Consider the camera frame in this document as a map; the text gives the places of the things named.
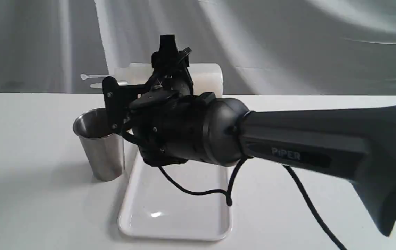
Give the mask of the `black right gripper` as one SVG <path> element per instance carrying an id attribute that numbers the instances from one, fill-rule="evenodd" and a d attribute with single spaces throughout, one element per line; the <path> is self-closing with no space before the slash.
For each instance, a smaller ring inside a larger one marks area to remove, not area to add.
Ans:
<path id="1" fill-rule="evenodd" d="M 183 164 L 189 160 L 215 164 L 205 149 L 204 120 L 213 89 L 195 92 L 189 73 L 189 47 L 179 50 L 175 35 L 160 35 L 151 56 L 148 83 L 122 86 L 122 138 L 138 146 L 149 166 Z"/>

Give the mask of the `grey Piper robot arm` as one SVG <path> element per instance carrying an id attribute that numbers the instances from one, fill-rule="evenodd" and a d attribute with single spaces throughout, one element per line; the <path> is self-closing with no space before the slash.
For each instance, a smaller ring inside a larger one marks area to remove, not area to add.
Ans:
<path id="1" fill-rule="evenodd" d="M 189 47 L 174 35 L 160 36 L 152 75 L 123 87 L 121 135 L 143 150 L 175 187 L 193 196 L 220 193 L 228 206 L 236 175 L 249 158 L 279 163 L 292 176 L 312 215 L 337 245 L 292 167 L 348 180 L 378 230 L 389 235 L 396 222 L 396 106 L 367 109 L 255 112 L 214 92 L 195 95 L 188 71 Z M 189 160 L 235 166 L 226 190 L 190 191 L 163 169 Z"/>

